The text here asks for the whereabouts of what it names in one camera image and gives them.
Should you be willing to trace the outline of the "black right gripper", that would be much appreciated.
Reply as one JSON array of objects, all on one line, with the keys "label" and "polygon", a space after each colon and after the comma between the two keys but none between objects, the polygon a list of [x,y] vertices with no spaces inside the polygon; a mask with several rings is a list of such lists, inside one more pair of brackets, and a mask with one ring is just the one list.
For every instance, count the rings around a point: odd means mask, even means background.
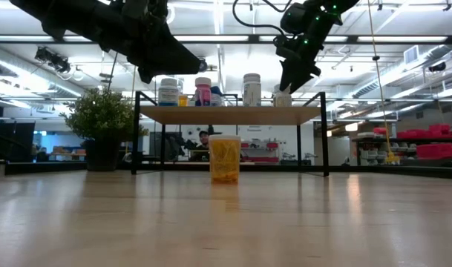
[{"label": "black right gripper", "polygon": [[303,34],[288,38],[275,37],[276,54],[282,58],[280,91],[296,92],[311,80],[312,75],[320,76],[321,70],[315,65],[315,58],[321,50],[321,36]]}]

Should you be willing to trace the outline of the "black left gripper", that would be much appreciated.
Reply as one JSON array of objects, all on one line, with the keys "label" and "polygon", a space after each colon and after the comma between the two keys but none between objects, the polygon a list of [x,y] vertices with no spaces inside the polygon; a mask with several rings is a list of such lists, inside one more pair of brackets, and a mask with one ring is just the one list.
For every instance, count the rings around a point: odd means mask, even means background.
[{"label": "black left gripper", "polygon": [[197,74],[201,61],[166,27],[168,0],[110,0],[120,14],[126,38],[119,36],[110,49],[127,55],[132,47],[148,51],[138,66],[140,79],[151,83],[159,75]]}]

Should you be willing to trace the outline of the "white bottle blue label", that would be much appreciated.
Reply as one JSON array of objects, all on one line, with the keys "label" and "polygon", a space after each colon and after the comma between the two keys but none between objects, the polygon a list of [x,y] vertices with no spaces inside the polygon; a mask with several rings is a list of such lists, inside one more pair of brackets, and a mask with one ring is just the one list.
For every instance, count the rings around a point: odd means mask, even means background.
[{"label": "white bottle blue label", "polygon": [[164,78],[161,80],[158,89],[159,106],[178,106],[179,89],[177,80],[173,78]]}]

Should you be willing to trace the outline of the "slim white medicine bottle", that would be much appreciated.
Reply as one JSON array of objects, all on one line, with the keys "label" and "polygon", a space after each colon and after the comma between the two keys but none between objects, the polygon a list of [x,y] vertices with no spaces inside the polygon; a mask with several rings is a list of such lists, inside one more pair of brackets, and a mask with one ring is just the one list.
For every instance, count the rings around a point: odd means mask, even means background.
[{"label": "slim white medicine bottle", "polygon": [[243,76],[243,105],[261,106],[261,76],[257,73],[248,73]]}]

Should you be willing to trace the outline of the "pink medicine bottle white cap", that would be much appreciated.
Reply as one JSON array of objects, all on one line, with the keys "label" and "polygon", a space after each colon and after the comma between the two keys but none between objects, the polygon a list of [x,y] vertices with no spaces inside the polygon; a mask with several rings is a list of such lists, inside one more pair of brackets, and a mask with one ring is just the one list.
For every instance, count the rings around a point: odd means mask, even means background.
[{"label": "pink medicine bottle white cap", "polygon": [[210,106],[211,105],[211,85],[210,78],[198,77],[195,79],[195,105]]}]

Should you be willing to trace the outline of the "clear jar blue lid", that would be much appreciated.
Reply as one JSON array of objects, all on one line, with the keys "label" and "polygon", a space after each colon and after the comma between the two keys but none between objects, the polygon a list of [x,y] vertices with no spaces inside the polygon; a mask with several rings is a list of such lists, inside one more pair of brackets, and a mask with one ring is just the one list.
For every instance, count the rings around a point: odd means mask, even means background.
[{"label": "clear jar blue lid", "polygon": [[222,106],[223,105],[223,94],[218,86],[212,86],[211,90],[211,106]]}]

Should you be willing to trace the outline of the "background robot workstation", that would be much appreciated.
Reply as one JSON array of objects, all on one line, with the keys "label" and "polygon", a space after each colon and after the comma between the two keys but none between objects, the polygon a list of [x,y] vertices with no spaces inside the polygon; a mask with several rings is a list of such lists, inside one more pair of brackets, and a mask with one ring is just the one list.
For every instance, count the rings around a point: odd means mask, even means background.
[{"label": "background robot workstation", "polygon": [[241,161],[254,164],[276,165],[280,162],[279,142],[270,139],[242,141]]}]

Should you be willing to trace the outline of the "potted green plant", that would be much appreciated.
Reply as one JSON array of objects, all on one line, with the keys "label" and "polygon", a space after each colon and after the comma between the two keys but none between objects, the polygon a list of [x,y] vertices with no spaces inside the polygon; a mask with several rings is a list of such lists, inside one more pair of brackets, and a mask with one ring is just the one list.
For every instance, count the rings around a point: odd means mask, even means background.
[{"label": "potted green plant", "polygon": [[87,89],[60,113],[86,152],[89,171],[115,171],[120,145],[134,136],[134,105],[112,90]]}]

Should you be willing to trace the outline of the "person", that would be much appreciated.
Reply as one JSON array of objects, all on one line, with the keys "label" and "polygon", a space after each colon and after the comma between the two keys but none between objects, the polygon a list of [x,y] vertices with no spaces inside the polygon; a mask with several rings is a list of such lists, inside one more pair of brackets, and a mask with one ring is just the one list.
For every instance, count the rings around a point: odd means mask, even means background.
[{"label": "person", "polygon": [[192,162],[209,161],[209,134],[206,131],[199,133],[200,144],[193,149],[190,160]]}]

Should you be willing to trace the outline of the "black ceiling track light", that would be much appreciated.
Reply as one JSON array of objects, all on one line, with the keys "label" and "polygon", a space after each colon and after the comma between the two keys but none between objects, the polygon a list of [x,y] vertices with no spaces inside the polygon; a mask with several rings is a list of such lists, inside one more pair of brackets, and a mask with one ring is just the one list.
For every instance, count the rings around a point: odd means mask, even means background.
[{"label": "black ceiling track light", "polygon": [[49,50],[47,47],[37,47],[34,59],[53,68],[57,73],[69,73],[71,71],[68,58]]}]

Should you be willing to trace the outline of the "white ceiling vent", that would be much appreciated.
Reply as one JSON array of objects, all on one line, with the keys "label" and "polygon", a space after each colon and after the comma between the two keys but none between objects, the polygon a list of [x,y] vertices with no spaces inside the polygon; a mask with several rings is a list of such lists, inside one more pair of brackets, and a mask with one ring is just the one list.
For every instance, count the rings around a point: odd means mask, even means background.
[{"label": "white ceiling vent", "polygon": [[420,52],[419,52],[419,46],[414,45],[411,48],[407,49],[404,53],[404,63],[406,65],[415,63],[419,61]]}]

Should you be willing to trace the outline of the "background desk with blue screen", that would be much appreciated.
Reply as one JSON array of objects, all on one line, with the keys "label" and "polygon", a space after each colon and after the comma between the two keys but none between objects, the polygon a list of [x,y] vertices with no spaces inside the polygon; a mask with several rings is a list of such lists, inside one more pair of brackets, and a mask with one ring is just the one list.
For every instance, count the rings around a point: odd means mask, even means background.
[{"label": "background desk with blue screen", "polygon": [[84,162],[83,139],[67,131],[34,131],[37,162]]}]

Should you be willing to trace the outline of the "black overhead frame bar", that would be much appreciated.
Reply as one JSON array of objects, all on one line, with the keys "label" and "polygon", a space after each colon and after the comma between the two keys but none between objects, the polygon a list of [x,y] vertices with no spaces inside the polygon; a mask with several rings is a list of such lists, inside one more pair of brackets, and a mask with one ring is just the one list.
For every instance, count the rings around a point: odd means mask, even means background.
[{"label": "black overhead frame bar", "polygon": [[[213,44],[213,45],[264,45],[271,44],[273,35],[176,35],[175,38],[184,44]],[[0,44],[93,44],[94,41],[81,36],[65,36],[62,41],[56,41],[46,35],[0,35]],[[325,45],[452,45],[452,36],[359,36],[359,35],[330,35]]]}]

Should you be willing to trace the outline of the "wooden shelf black metal frame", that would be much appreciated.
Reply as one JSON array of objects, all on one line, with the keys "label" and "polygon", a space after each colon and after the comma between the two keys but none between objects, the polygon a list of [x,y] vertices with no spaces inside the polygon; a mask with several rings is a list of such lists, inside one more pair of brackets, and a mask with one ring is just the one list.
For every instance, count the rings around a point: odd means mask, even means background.
[{"label": "wooden shelf black metal frame", "polygon": [[131,173],[135,174],[142,162],[138,152],[140,116],[147,116],[162,125],[160,169],[165,169],[165,138],[167,125],[278,125],[295,126],[297,134],[298,170],[301,171],[301,126],[311,119],[321,118],[321,147],[323,176],[330,174],[326,94],[317,93],[300,107],[163,107],[141,91],[134,97],[134,134]]}]

